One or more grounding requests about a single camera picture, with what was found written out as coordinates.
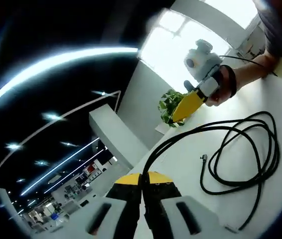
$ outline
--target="ceiling light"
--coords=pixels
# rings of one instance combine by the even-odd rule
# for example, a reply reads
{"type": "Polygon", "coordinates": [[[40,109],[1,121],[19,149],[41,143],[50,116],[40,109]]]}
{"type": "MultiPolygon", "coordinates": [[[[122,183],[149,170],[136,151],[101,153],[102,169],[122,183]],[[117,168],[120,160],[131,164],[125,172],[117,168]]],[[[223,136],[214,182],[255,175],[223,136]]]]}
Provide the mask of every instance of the ceiling light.
{"type": "Polygon", "coordinates": [[[43,59],[30,67],[24,69],[15,77],[13,77],[7,84],[0,89],[0,98],[6,94],[10,89],[16,85],[27,81],[42,72],[48,71],[53,67],[75,61],[85,57],[92,57],[112,53],[136,53],[137,48],[128,47],[108,47],[108,48],[91,48],[79,51],[66,52],[53,57],[43,59]]]}
{"type": "Polygon", "coordinates": [[[8,143],[6,144],[6,148],[9,148],[11,150],[18,150],[21,148],[21,146],[18,145],[17,143],[8,143]]]}
{"type": "Polygon", "coordinates": [[[101,96],[105,96],[106,95],[106,97],[108,97],[108,96],[111,96],[111,97],[113,97],[112,95],[109,95],[109,94],[107,94],[106,92],[104,92],[104,91],[91,91],[92,93],[95,93],[95,94],[98,94],[98,95],[101,95],[101,96]]]}
{"type": "Polygon", "coordinates": [[[29,203],[29,204],[28,204],[28,207],[29,207],[30,205],[32,205],[34,202],[36,202],[36,199],[33,200],[31,203],[29,203]]]}
{"type": "Polygon", "coordinates": [[[44,114],[42,114],[42,116],[46,120],[64,120],[64,118],[62,118],[62,117],[60,117],[60,116],[58,116],[56,114],[44,113],[44,114]]]}
{"type": "Polygon", "coordinates": [[[72,147],[78,147],[75,144],[69,143],[69,142],[60,142],[61,144],[65,145],[65,146],[72,146],[72,147]]]}
{"type": "Polygon", "coordinates": [[[77,155],[78,153],[80,153],[82,150],[84,150],[86,147],[88,147],[89,145],[91,145],[92,143],[96,142],[97,140],[99,140],[99,138],[96,138],[95,140],[93,140],[92,142],[88,143],[86,146],[84,146],[83,148],[79,149],[77,152],[75,152],[74,154],[72,154],[70,157],[66,158],[64,161],[62,161],[60,164],[58,164],[56,167],[54,167],[53,169],[51,169],[48,173],[46,173],[45,175],[43,175],[39,180],[37,180],[35,183],[33,183],[30,187],[28,187],[25,191],[23,191],[21,193],[21,196],[23,196],[26,192],[28,192],[31,188],[33,188],[36,184],[38,184],[42,179],[44,179],[45,177],[47,177],[50,173],[52,173],[53,171],[55,171],[57,168],[59,168],[62,164],[64,164],[65,162],[67,162],[69,159],[71,159],[73,156],[77,155]]]}
{"type": "Polygon", "coordinates": [[[49,163],[45,160],[41,160],[41,161],[35,161],[35,165],[37,165],[37,166],[48,166],[49,163]]]}
{"type": "Polygon", "coordinates": [[[103,149],[101,151],[99,151],[98,153],[96,153],[95,155],[93,155],[91,158],[89,158],[87,161],[85,161],[83,164],[81,164],[78,168],[76,168],[75,170],[73,170],[71,173],[69,173],[66,177],[64,177],[63,179],[61,179],[59,182],[57,182],[55,185],[53,185],[51,188],[49,188],[46,192],[50,191],[51,189],[53,189],[54,187],[56,187],[59,183],[61,183],[63,180],[65,180],[67,177],[69,177],[71,174],[73,174],[74,172],[76,172],[79,168],[81,168],[83,165],[85,165],[86,163],[88,163],[91,159],[93,159],[94,157],[96,157],[99,153],[101,153],[103,151],[103,149]]]}

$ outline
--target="person's arm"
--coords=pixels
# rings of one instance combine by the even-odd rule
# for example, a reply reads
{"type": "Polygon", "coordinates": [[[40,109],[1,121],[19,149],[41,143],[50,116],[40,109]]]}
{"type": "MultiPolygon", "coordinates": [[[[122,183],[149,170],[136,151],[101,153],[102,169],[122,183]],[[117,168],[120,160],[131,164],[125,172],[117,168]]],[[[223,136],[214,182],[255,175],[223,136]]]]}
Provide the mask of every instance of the person's arm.
{"type": "MultiPolygon", "coordinates": [[[[258,66],[254,63],[248,63],[245,66],[233,69],[236,82],[237,90],[240,90],[243,86],[267,76],[272,72],[279,61],[279,57],[271,55],[267,50],[263,55],[256,57],[253,61],[261,64],[264,67],[258,66]]],[[[218,106],[221,103],[227,101],[231,96],[230,86],[229,86],[229,73],[225,67],[221,67],[221,72],[224,77],[224,81],[219,88],[219,90],[214,93],[207,102],[207,106],[218,106]]]]}
{"type": "Polygon", "coordinates": [[[263,55],[256,57],[253,61],[261,64],[264,67],[258,66],[254,63],[249,63],[240,68],[233,69],[235,72],[236,81],[237,81],[237,90],[271,73],[275,69],[279,61],[279,58],[272,56],[266,50],[263,55]]]}

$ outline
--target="window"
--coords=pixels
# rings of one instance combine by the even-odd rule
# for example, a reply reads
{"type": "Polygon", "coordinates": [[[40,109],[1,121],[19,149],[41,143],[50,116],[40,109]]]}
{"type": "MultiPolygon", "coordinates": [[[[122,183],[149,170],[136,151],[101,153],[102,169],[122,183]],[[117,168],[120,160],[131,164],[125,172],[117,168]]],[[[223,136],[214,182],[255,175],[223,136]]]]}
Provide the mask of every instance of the window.
{"type": "Polygon", "coordinates": [[[252,0],[202,0],[246,29],[257,15],[252,0]]]}
{"type": "Polygon", "coordinates": [[[189,49],[196,48],[199,39],[210,42],[212,52],[218,55],[229,50],[228,43],[210,29],[180,13],[165,10],[145,41],[140,58],[174,90],[186,93],[185,80],[193,86],[198,83],[186,69],[184,58],[189,49]]]}

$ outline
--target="black wristband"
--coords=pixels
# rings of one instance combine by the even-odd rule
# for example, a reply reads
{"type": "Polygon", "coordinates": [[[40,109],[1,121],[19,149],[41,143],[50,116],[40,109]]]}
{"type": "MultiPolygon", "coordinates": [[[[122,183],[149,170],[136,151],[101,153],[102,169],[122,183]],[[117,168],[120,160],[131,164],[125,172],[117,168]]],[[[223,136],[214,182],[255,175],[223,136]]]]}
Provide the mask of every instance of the black wristband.
{"type": "Polygon", "coordinates": [[[233,96],[235,96],[237,92],[236,75],[230,66],[228,65],[221,65],[221,66],[224,66],[227,69],[227,71],[229,72],[229,85],[231,89],[230,98],[232,98],[233,96]]]}

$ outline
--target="white counter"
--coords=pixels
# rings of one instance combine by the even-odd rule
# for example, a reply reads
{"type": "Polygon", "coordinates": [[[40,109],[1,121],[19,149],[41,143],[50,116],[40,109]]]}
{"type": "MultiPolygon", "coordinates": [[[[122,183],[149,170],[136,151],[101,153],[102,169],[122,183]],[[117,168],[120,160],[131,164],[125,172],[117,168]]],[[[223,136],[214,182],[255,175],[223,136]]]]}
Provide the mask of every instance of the white counter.
{"type": "MultiPolygon", "coordinates": [[[[259,111],[270,112],[277,124],[278,140],[281,148],[281,160],[276,173],[266,181],[259,207],[244,233],[257,238],[264,232],[282,210],[282,79],[268,76],[241,89],[235,97],[219,107],[201,107],[186,124],[178,129],[170,129],[160,142],[135,166],[130,173],[142,173],[145,162],[152,151],[168,138],[181,132],[189,131],[202,124],[219,121],[242,119],[259,111]]],[[[262,119],[270,124],[270,119],[262,119]]],[[[188,136],[166,152],[152,165],[150,171],[163,173],[174,180],[182,195],[190,195],[195,200],[215,212],[222,225],[228,224],[238,228],[249,215],[255,202],[257,186],[254,188],[222,196],[211,196],[204,193],[199,185],[202,160],[200,156],[212,154],[219,148],[225,131],[209,131],[188,136]]],[[[263,130],[252,130],[248,133],[255,141],[260,159],[265,160],[268,136],[263,130]]],[[[241,181],[257,173],[255,155],[246,139],[235,140],[223,150],[218,170],[220,177],[241,181]]],[[[216,182],[206,169],[204,185],[211,191],[223,191],[228,187],[216,182]]],[[[135,238],[151,238],[142,214],[138,223],[135,238]]]]}

